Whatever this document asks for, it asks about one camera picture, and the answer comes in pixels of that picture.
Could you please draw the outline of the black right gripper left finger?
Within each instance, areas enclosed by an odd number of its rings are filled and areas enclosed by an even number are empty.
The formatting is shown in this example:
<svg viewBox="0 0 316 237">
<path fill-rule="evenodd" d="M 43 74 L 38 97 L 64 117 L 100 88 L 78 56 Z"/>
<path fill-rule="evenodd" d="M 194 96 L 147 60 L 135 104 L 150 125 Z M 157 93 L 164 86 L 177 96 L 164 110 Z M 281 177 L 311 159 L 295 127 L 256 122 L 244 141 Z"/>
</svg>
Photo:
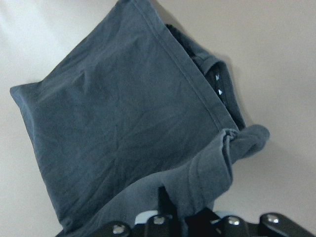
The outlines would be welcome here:
<svg viewBox="0 0 316 237">
<path fill-rule="evenodd" d="M 178 221 L 177 208 L 171 201 L 166 188 L 158 188 L 158 215 L 167 216 L 172 221 Z"/>
</svg>

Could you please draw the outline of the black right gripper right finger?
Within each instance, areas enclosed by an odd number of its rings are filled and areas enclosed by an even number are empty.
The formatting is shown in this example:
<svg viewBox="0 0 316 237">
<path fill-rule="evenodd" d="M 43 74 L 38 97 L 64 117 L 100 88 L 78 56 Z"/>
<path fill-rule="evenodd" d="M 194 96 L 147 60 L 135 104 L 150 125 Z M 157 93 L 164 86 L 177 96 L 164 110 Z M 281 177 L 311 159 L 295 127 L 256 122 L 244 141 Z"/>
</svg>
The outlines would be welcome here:
<svg viewBox="0 0 316 237">
<path fill-rule="evenodd" d="M 220 220 L 221 217 L 218 216 L 215 212 L 213 212 L 209 208 L 204 208 L 198 213 L 188 216 L 185 218 L 186 222 L 214 222 Z"/>
</svg>

